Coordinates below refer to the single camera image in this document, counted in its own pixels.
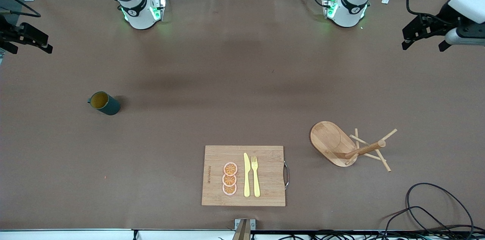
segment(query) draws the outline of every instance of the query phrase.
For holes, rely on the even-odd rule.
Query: metal handle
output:
[[[283,168],[286,168],[286,184],[285,184],[285,190],[286,190],[286,188],[288,188],[288,184],[289,184],[289,168],[286,165],[286,161],[283,161],[283,165],[284,165]]]

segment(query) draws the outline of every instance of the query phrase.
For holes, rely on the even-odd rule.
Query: metal bracket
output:
[[[242,219],[243,218],[234,219],[234,229],[235,230],[237,230],[239,223],[241,222]],[[256,229],[256,219],[248,219],[248,221],[249,221],[249,225],[250,225],[251,230],[255,230]]]

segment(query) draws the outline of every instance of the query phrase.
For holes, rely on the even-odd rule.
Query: cutting board handle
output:
[[[285,169],[286,169],[286,183],[285,183],[285,190],[286,188],[288,188],[288,184],[289,184],[289,168],[288,168],[288,165],[286,164],[286,161],[283,161],[283,174],[285,174]]]

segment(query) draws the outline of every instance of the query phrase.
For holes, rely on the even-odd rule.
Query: wooden cutting board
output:
[[[244,153],[258,157],[258,179],[261,196],[254,196],[253,170],[249,172],[251,195],[244,197]],[[206,145],[202,205],[209,206],[285,206],[282,146]],[[237,191],[226,195],[222,191],[223,167],[228,162],[238,166]]]

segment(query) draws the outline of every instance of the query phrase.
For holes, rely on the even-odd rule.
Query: knife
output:
[[[251,164],[249,162],[249,157],[244,153],[244,196],[249,197],[249,171],[251,171]]]

